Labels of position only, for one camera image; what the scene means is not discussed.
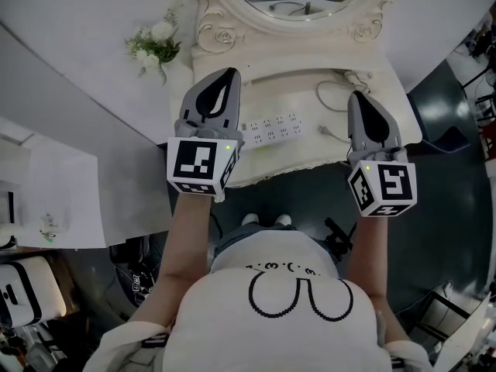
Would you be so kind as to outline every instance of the power strip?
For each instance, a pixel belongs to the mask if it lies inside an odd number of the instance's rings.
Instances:
[[[245,141],[242,150],[273,145],[297,139],[304,135],[301,117],[298,113],[293,112],[273,118],[242,122],[239,127]]]

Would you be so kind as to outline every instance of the green leaf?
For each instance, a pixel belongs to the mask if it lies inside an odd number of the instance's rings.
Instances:
[[[157,68],[158,74],[162,77],[162,85],[164,85],[167,82],[167,75],[164,72],[164,69],[158,65]]]
[[[177,26],[177,16],[173,9],[168,9],[167,13],[164,15],[164,19],[169,22],[172,26]]]

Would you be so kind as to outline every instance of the dark gray floor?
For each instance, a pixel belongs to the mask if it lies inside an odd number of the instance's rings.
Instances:
[[[449,156],[412,158],[417,169],[418,204],[390,219],[388,297],[396,312],[449,279],[457,290],[472,284],[473,292],[480,292],[491,250],[491,192],[484,157],[477,127],[448,64],[439,65],[411,96],[431,139],[455,125],[472,146]],[[226,200],[215,204],[212,212],[224,233],[237,227],[249,212],[259,214],[260,223],[266,226],[287,213],[299,230],[316,239],[330,234],[324,226],[328,216],[349,232],[359,215],[346,183],[349,172],[345,165],[331,164],[280,175],[248,188],[228,189]],[[174,194],[171,202],[175,203]],[[218,232],[213,221],[210,233],[215,242]],[[98,319],[105,320],[103,329],[118,324],[119,318],[102,296],[113,277],[108,251],[69,251],[66,256],[95,324]],[[345,266],[346,258],[338,270]],[[98,279],[90,280],[94,269]],[[116,285],[106,298],[120,311],[133,309]]]

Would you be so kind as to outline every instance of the white cube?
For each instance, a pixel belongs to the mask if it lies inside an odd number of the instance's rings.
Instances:
[[[180,193],[221,195],[238,159],[236,140],[171,137],[167,180]]]
[[[412,163],[362,160],[348,183],[362,216],[398,216],[417,203]]]

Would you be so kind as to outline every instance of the ornate mirror frame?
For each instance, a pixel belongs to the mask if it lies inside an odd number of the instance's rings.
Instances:
[[[231,50],[236,41],[254,33],[283,37],[315,37],[343,31],[357,42],[374,40],[382,30],[384,8],[392,0],[353,0],[328,16],[308,15],[291,21],[267,15],[245,0],[195,0],[198,2],[196,40],[209,53]]]

